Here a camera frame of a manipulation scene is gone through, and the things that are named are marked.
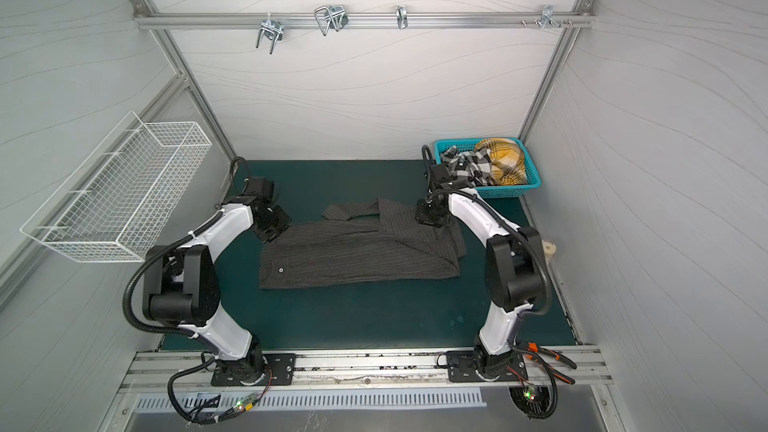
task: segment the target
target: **red wire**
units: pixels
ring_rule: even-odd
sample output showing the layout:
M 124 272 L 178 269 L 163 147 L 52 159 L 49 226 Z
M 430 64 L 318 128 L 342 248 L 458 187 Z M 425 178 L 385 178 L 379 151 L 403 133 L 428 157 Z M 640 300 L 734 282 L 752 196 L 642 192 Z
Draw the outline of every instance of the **red wire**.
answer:
M 259 396 L 259 400 L 261 400 L 262 397 L 264 397 L 264 394 L 270 389 L 270 386 L 272 385 L 272 369 L 270 369 L 270 381 L 266 383 L 266 387 L 264 387 L 264 392 L 261 393 Z
M 511 367 L 507 366 L 507 370 L 509 370 L 509 371 L 510 371 L 510 372 L 512 372 L 513 374 L 517 375 L 517 376 L 518 376 L 518 379 L 520 379 L 520 383 L 521 383 L 521 384 L 523 384 L 523 385 L 525 385 L 525 384 L 530 384 L 530 382 L 528 382 L 527 380 L 525 380 L 525 379 L 523 379 L 522 377 L 520 377 L 520 374 L 518 374 L 518 372 L 517 372 L 515 369 L 513 369 L 513 368 L 511 368 Z

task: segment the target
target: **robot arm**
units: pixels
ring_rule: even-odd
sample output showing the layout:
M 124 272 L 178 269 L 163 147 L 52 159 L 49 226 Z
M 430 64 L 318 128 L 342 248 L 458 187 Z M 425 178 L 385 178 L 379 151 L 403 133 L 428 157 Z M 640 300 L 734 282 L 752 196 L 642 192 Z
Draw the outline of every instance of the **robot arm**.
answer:
M 416 220 L 441 227 L 456 217 L 485 245 L 485 287 L 492 302 L 475 340 L 474 361 L 476 371 L 492 380 L 512 358 L 520 319 L 545 314 L 552 302 L 541 235 L 499 215 L 465 180 L 450 177 L 444 164 L 424 159 L 430 162 L 428 190 L 426 199 L 416 204 Z M 533 312 L 533 299 L 542 295 L 544 306 Z
M 144 274 L 143 312 L 167 327 L 192 331 L 202 338 L 216 360 L 236 371 L 241 383 L 258 379 L 263 361 L 258 339 L 224 310 L 214 262 L 226 247 L 247 230 L 264 242 L 288 226 L 288 216 L 273 201 L 274 187 L 262 177 L 250 178 L 246 189 L 228 198 L 204 230 L 164 254 Z M 164 246 L 149 250 L 149 258 Z

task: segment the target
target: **dark gray garment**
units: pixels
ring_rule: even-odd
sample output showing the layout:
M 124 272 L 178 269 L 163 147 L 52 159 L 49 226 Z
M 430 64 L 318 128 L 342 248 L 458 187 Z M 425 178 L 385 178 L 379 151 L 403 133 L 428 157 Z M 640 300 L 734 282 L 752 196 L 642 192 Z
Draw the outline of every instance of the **dark gray garment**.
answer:
M 416 207 L 387 198 L 332 204 L 322 213 L 329 220 L 295 224 L 264 245 L 260 286 L 310 288 L 458 276 L 458 258 L 466 255 L 459 226 L 424 226 L 415 214 Z

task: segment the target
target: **green table surface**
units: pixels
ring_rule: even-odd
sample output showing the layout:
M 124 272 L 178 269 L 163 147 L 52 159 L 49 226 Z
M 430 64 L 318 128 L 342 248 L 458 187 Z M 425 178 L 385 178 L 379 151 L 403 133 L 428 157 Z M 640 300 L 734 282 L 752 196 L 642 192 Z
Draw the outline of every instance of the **green table surface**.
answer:
M 415 205 L 426 190 L 420 160 L 258 161 L 249 166 L 252 175 L 278 185 L 278 203 L 293 222 L 325 220 L 322 211 L 333 202 L 385 197 Z M 518 199 L 488 203 L 520 226 L 528 224 Z M 264 349 L 472 346 L 490 299 L 483 279 L 483 244 L 463 224 L 462 231 L 468 254 L 461 259 L 460 277 L 299 290 L 259 288 L 263 245 L 255 234 L 245 232 L 216 260 L 221 301 Z M 551 311 L 527 319 L 519 337 L 542 345 L 574 344 L 554 293 Z M 162 346 L 162 350 L 199 349 L 196 341 L 175 335 Z

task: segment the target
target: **pliers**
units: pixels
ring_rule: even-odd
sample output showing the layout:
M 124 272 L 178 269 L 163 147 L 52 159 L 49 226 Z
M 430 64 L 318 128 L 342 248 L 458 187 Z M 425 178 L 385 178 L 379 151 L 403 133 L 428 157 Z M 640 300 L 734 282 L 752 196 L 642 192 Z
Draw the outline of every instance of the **pliers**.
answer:
M 536 354 L 548 355 L 548 356 L 554 358 L 554 360 L 559 360 L 563 364 L 566 364 L 567 366 L 569 366 L 570 368 L 576 369 L 576 363 L 573 362 L 571 359 L 569 359 L 569 358 L 565 357 L 564 355 L 559 354 L 558 352 L 555 352 L 553 350 L 549 350 L 549 349 L 540 347 L 540 346 L 536 345 L 534 342 L 528 342 L 528 350 L 530 350 L 531 352 L 535 352 Z M 533 355 L 529 355 L 528 358 L 533 360 L 537 364 L 541 365 L 543 368 L 550 370 L 552 372 L 552 375 L 556 379 L 562 380 L 566 384 L 571 384 L 572 385 L 572 384 L 576 383 L 576 380 L 574 380 L 573 378 L 563 374 L 559 370 L 555 370 L 554 368 L 552 368 L 552 366 L 550 364 L 547 364 L 546 362 L 543 362 L 543 363 L 539 362 Z

